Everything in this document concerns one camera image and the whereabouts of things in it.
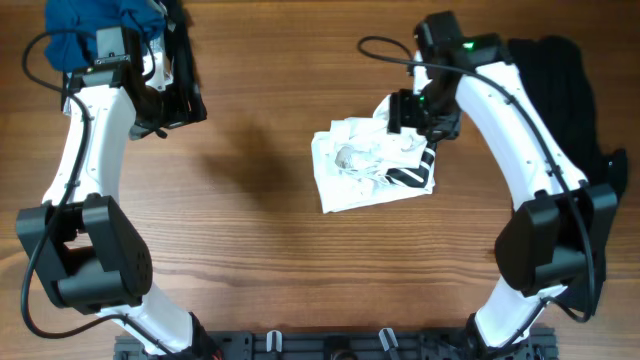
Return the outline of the white shirt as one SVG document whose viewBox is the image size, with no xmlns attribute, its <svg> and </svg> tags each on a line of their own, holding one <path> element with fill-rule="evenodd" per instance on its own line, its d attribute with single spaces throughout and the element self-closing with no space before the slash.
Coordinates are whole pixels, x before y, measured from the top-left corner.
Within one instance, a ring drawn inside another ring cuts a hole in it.
<svg viewBox="0 0 640 360">
<path fill-rule="evenodd" d="M 370 117 L 333 120 L 311 141 L 322 212 L 340 212 L 430 195 L 437 145 L 415 129 L 387 131 L 390 99 Z"/>
</svg>

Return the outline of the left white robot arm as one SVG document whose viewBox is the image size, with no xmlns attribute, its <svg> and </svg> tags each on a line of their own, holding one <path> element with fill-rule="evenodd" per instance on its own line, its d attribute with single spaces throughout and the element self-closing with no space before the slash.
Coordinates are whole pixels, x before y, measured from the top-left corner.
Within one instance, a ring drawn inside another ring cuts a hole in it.
<svg viewBox="0 0 640 360">
<path fill-rule="evenodd" d="M 42 203 L 16 221 L 28 256 L 22 286 L 38 280 L 51 303 L 114 322 L 152 359 L 219 359 L 197 317 L 153 281 L 149 249 L 119 204 L 126 144 L 206 116 L 187 57 L 125 26 L 92 34 L 96 58 L 67 75 L 70 129 Z"/>
</svg>

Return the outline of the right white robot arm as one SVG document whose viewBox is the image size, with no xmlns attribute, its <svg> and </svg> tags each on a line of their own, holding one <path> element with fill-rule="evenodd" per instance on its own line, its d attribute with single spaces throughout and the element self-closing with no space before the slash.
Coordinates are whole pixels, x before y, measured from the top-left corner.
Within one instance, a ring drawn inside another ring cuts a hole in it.
<svg viewBox="0 0 640 360">
<path fill-rule="evenodd" d="M 513 206 L 494 246 L 499 280 L 452 348 L 469 359 L 530 355 L 533 324 L 547 306 L 579 323 L 594 316 L 617 195 L 593 184 L 548 129 L 530 81 L 497 34 L 467 37 L 448 11 L 427 16 L 414 37 L 417 49 L 404 60 L 414 86 L 391 95 L 388 132 L 452 140 L 468 115 Z"/>
</svg>

